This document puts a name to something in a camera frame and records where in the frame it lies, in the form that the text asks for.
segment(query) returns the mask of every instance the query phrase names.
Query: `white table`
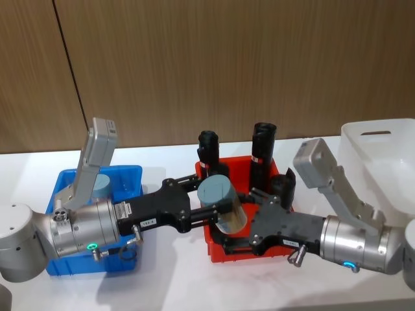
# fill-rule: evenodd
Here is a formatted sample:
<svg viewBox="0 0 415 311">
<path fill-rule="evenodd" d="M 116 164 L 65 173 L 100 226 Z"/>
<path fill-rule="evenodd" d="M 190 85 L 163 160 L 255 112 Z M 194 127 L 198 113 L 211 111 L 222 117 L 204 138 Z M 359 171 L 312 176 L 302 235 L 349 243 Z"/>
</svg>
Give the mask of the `white table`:
<svg viewBox="0 0 415 311">
<path fill-rule="evenodd" d="M 302 141 L 276 141 L 274 159 L 280 172 L 292 168 Z M 326 141 L 336 154 L 340 138 L 328 137 Z M 144 191 L 153 192 L 167 177 L 194 173 L 196 148 L 117 149 L 112 165 L 141 165 Z M 248 155 L 250 148 L 250 143 L 221 144 L 220 155 Z M 1 203 L 22 202 L 44 212 L 58 173 L 76 167 L 78 157 L 79 151 L 0 155 Z M 196 194 L 190 197 L 192 208 L 197 208 Z M 333 214 L 326 199 L 315 189 L 307 189 L 299 177 L 294 208 L 321 216 Z M 365 302 L 370 301 L 370 307 L 376 305 L 378 310 L 390 310 L 392 306 L 396 310 L 415 310 L 415 293 L 406 287 L 401 273 L 388 276 L 361 270 L 353 274 L 310 254 L 301 268 L 288 264 L 286 257 L 213 264 L 202 228 L 181 235 L 171 227 L 162 227 L 144 232 L 144 239 L 133 272 L 111 277 L 105 273 L 50 277 L 44 271 L 28 282 L 14 284 L 1 279 L 0 283 L 12 292 L 14 311 L 292 310 L 301 306 L 309 306 L 302 310 L 351 309 L 346 303 L 368 310 Z"/>
</svg>

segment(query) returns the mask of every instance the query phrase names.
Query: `white plastic bin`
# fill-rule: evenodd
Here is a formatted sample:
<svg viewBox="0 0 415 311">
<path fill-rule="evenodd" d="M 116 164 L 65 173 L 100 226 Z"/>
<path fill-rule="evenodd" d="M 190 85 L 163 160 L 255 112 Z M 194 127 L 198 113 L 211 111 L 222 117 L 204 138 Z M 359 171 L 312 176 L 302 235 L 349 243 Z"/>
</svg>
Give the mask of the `white plastic bin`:
<svg viewBox="0 0 415 311">
<path fill-rule="evenodd" d="M 347 123 L 338 162 L 361 200 L 380 209 L 386 224 L 415 218 L 415 120 Z"/>
</svg>

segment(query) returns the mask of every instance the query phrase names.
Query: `green led ring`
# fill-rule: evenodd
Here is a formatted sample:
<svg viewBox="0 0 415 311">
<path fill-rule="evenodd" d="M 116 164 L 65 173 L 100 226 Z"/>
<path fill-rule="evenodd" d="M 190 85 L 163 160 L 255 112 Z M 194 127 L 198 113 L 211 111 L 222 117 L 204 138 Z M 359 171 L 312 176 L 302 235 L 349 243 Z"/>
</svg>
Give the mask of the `green led ring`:
<svg viewBox="0 0 415 311">
<path fill-rule="evenodd" d="M 97 243 L 89 243 L 88 246 L 86 247 L 86 249 L 88 250 L 93 250 L 95 248 L 98 248 L 98 244 Z"/>
</svg>

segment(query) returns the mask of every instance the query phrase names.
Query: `black cylinder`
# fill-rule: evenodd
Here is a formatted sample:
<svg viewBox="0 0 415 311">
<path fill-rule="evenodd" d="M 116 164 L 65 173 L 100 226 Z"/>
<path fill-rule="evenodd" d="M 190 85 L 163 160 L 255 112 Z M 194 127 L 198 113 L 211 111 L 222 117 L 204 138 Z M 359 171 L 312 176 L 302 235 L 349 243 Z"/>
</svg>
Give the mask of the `black cylinder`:
<svg viewBox="0 0 415 311">
<path fill-rule="evenodd" d="M 199 148 L 197 150 L 202 169 L 202 179 L 208 176 L 209 168 L 219 164 L 219 137 L 213 131 L 203 131 L 199 135 Z"/>
<path fill-rule="evenodd" d="M 252 155 L 249 188 L 268 192 L 272 152 L 277 127 L 271 123 L 257 123 L 252 136 Z"/>
</svg>

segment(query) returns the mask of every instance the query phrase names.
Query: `brown wall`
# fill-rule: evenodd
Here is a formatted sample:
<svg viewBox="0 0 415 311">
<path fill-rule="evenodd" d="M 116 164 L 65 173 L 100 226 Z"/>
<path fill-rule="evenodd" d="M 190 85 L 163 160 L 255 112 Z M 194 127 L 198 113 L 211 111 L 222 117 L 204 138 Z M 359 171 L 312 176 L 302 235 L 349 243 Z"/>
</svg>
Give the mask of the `brown wall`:
<svg viewBox="0 0 415 311">
<path fill-rule="evenodd" d="M 85 133 L 52 2 L 1 0 L 0 152 L 79 149 Z"/>
<path fill-rule="evenodd" d="M 195 143 L 203 129 L 249 140 L 257 121 L 285 138 L 415 117 L 415 1 L 56 0 L 56 9 L 86 118 L 114 119 L 123 146 Z M 49 32 L 58 36 L 56 24 Z M 73 87 L 65 91 L 72 107 Z"/>
</svg>

